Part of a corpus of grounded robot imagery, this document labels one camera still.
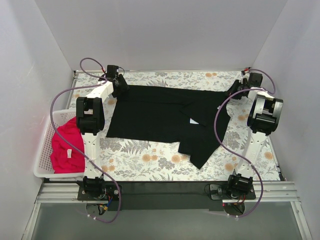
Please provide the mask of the black t shirt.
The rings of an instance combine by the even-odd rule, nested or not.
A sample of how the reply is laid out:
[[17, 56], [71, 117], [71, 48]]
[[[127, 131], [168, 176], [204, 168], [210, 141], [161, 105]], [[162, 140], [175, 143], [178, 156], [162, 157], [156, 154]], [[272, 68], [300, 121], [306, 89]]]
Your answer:
[[106, 136], [162, 143], [179, 143], [201, 169], [220, 146], [230, 116], [226, 92], [131, 85], [117, 102]]

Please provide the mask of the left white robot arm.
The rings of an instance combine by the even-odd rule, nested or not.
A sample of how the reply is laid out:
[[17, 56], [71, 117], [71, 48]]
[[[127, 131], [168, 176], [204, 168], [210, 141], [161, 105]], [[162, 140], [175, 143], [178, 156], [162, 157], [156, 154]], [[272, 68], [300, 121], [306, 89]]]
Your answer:
[[76, 100], [76, 125], [81, 133], [85, 154], [83, 189], [95, 200], [103, 199], [107, 193], [103, 173], [99, 170], [100, 137], [105, 127], [103, 103], [109, 96], [116, 98], [129, 90], [119, 69], [122, 68], [108, 65], [106, 73], [99, 78], [101, 84]]

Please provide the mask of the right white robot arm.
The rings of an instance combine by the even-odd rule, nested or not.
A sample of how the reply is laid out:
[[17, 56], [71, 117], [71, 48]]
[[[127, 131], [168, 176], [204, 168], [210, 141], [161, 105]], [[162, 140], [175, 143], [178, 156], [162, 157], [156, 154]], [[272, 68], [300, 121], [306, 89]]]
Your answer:
[[247, 97], [252, 100], [252, 107], [247, 118], [248, 136], [241, 159], [228, 178], [227, 195], [232, 199], [245, 197], [253, 192], [254, 166], [268, 136], [273, 133], [280, 121], [284, 101], [266, 90], [255, 90], [262, 84], [263, 75], [248, 69], [241, 72], [242, 79], [236, 80], [227, 91], [232, 95], [240, 90], [248, 90], [233, 96], [239, 100]]

